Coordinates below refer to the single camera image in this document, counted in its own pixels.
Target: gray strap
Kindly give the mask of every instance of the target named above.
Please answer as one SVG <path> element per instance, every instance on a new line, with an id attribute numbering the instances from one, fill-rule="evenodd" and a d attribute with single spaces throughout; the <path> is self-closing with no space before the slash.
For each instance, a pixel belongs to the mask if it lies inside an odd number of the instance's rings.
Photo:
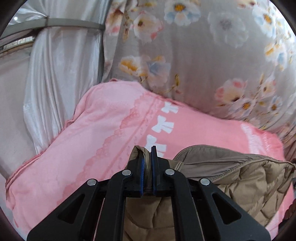
<path id="1" fill-rule="evenodd" d="M 46 19 L 36 19 L 30 21 L 24 21 L 22 23 L 17 23 L 6 27 L 1 39 L 4 39 L 10 35 L 20 33 L 26 30 L 47 28 L 47 27 L 80 27 L 80 28 L 94 28 L 101 31 L 105 30 L 105 26 L 99 23 L 94 23 L 90 21 L 84 21 L 79 19 L 66 19 L 66 18 L 46 18 Z"/>

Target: floral bedsheet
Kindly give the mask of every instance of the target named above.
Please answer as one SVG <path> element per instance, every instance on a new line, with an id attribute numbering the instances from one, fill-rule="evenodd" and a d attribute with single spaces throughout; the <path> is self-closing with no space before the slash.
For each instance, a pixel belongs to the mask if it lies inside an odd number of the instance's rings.
<path id="1" fill-rule="evenodd" d="M 114 0 L 104 46 L 103 81 L 249 122 L 296 156 L 296 37 L 269 0 Z"/>

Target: pink blanket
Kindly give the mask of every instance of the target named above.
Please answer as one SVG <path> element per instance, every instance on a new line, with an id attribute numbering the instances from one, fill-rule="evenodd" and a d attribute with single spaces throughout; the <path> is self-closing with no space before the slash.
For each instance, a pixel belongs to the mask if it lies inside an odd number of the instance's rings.
<path id="1" fill-rule="evenodd" d="M 183 148 L 198 144 L 284 159 L 276 135 L 250 124 L 200 113 L 137 82 L 99 84 L 83 96 L 49 148 L 10 177 L 7 206 L 28 233 L 86 180 L 101 181 L 122 170 L 134 145 L 149 150 L 156 145 L 159 156 L 173 159 Z M 290 189 L 267 227 L 272 237 L 292 201 Z"/>

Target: khaki fabric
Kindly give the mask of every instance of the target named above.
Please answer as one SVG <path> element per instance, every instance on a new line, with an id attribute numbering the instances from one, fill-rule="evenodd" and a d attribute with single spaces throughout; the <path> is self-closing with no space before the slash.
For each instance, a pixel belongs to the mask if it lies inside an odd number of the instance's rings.
<path id="1" fill-rule="evenodd" d="M 145 156 L 144 188 L 152 188 L 149 151 L 135 146 L 130 160 L 139 152 Z M 266 226 L 291 184 L 295 165 L 268 156 L 242 154 L 228 149 L 196 145 L 168 160 L 172 169 L 186 177 L 206 177 L 239 204 L 255 220 Z M 170 198 L 144 196 L 126 200 L 124 241 L 175 240 Z"/>

